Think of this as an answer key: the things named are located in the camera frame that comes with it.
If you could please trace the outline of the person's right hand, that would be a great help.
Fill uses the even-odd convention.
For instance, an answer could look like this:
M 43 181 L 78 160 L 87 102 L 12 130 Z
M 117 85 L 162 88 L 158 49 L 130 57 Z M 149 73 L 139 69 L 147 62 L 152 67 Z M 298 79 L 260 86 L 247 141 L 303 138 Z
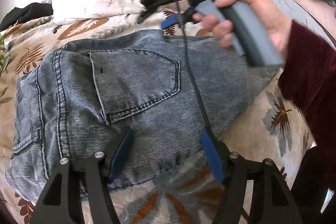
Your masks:
M 227 7 L 242 1 L 256 12 L 259 19 L 264 24 L 274 47 L 280 53 L 283 59 L 286 59 L 288 53 L 288 41 L 291 30 L 291 20 L 287 18 L 270 0 L 215 0 L 218 7 Z M 203 27 L 212 32 L 218 40 L 221 47 L 229 48 L 233 40 L 234 25 L 230 20 L 218 22 L 213 14 L 203 16 L 196 13 L 193 19 L 201 22 Z

